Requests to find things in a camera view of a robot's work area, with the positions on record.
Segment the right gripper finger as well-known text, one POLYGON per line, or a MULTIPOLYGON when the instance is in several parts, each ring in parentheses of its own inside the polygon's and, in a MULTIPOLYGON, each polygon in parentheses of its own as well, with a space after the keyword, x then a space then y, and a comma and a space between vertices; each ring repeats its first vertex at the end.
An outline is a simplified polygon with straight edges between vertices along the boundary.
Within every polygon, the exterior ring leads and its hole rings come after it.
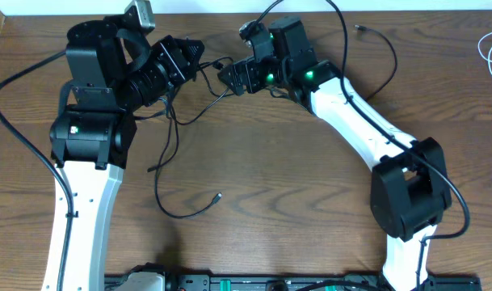
POLYGON ((217 74, 217 77, 219 78, 220 81, 236 81, 238 78, 236 65, 235 64, 227 65, 217 74))
POLYGON ((245 93, 244 85, 239 77, 233 75, 224 75, 221 81, 235 94, 243 95, 245 93))

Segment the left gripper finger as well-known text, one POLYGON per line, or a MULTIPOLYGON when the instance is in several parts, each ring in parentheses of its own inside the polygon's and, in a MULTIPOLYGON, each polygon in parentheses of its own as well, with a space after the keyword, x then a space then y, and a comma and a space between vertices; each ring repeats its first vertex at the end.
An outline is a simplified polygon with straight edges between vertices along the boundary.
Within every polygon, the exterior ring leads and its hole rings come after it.
POLYGON ((204 43, 201 40, 175 39, 184 57, 201 57, 204 54, 204 43))
POLYGON ((186 80, 193 79, 196 76, 200 58, 204 54, 203 48, 188 48, 185 54, 187 60, 186 80))

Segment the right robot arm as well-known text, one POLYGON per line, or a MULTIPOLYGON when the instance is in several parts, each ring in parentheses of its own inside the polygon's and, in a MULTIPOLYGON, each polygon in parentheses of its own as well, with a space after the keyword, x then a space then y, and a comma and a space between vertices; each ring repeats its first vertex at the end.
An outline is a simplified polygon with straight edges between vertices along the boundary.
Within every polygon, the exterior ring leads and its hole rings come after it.
POLYGON ((424 239, 435 233, 452 204, 439 143, 431 137, 419 141, 376 112, 333 62, 318 60, 296 16, 269 26, 252 20, 239 36, 253 54, 227 65, 219 80, 236 95, 285 89, 288 99, 348 142, 372 173, 370 209, 387 234, 383 278, 392 290, 423 287, 428 278, 424 239))

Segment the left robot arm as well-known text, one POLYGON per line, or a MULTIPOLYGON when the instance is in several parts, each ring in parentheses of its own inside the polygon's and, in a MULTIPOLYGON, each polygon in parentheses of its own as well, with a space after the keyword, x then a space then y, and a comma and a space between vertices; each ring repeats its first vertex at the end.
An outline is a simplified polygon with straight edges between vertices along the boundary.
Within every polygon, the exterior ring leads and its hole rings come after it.
POLYGON ((196 75, 200 40, 166 36, 117 17, 80 23, 67 34, 72 79, 49 136, 59 178, 45 290, 103 288, 111 214, 137 131, 135 111, 196 75))

